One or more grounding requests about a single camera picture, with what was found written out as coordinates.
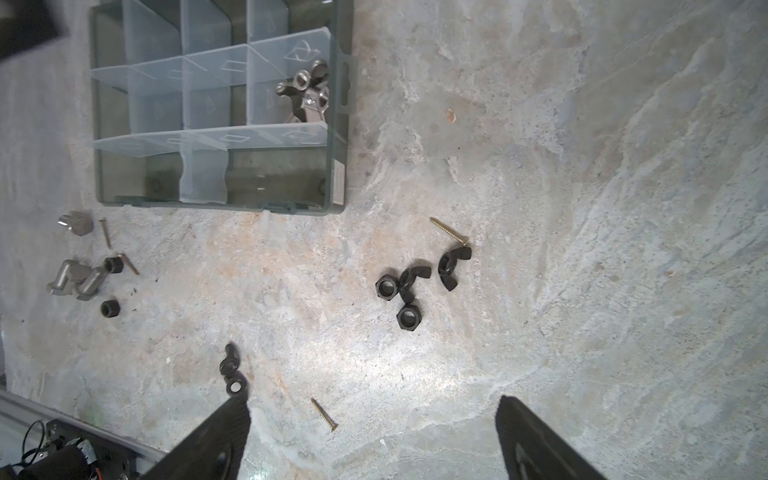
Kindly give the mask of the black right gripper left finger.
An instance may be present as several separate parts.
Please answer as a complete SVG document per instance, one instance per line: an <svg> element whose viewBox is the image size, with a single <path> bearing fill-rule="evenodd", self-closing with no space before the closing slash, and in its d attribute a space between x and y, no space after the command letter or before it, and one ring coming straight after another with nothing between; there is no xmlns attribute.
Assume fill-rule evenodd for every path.
<svg viewBox="0 0 768 480"><path fill-rule="evenodd" d="M229 398L142 479L237 479L250 425L245 398Z"/></svg>

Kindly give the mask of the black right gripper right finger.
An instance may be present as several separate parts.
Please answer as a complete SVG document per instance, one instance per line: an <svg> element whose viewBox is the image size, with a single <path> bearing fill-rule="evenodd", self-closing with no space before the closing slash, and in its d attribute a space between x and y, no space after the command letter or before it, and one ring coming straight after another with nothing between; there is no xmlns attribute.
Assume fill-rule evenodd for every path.
<svg viewBox="0 0 768 480"><path fill-rule="evenodd" d="M510 479L606 479L517 397L501 397L495 428Z"/></svg>

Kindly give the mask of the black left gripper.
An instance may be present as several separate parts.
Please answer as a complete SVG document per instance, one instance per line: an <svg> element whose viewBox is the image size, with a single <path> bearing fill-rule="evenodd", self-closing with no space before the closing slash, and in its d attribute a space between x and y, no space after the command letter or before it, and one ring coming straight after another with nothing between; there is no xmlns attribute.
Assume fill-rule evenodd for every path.
<svg viewBox="0 0 768 480"><path fill-rule="evenodd" d="M1 59L33 50L63 36L48 1L1 0Z"/></svg>

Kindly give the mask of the grey compartment organizer box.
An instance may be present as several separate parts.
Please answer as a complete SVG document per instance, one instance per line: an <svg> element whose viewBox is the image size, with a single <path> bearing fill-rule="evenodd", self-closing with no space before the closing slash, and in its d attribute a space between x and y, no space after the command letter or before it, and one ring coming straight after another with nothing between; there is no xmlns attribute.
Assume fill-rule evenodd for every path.
<svg viewBox="0 0 768 480"><path fill-rule="evenodd" d="M343 211L350 1L102 1L89 13L96 196L106 206ZM329 66L326 122L280 82Z"/></svg>

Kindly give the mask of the silver spacer cluster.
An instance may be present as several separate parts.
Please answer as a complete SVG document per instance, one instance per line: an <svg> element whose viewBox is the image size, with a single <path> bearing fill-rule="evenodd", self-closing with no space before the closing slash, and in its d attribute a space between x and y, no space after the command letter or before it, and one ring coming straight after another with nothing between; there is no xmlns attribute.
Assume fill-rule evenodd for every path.
<svg viewBox="0 0 768 480"><path fill-rule="evenodd" d="M57 223L76 236L85 236L94 229L91 216L82 211L61 215ZM46 292L54 296L73 295L77 300L89 301L99 292L108 275L103 266L91 267L74 259L66 259L54 280L47 284Z"/></svg>

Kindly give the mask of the silver wing nuts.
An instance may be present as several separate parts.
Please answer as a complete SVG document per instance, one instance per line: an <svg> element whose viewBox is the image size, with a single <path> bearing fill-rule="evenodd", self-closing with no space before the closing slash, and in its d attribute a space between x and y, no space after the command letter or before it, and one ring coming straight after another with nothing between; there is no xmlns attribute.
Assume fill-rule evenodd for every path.
<svg viewBox="0 0 768 480"><path fill-rule="evenodd" d="M309 69L295 73L289 81L280 82L275 93L291 101L289 124L326 122L330 107L329 66L325 60L315 61Z"/></svg>

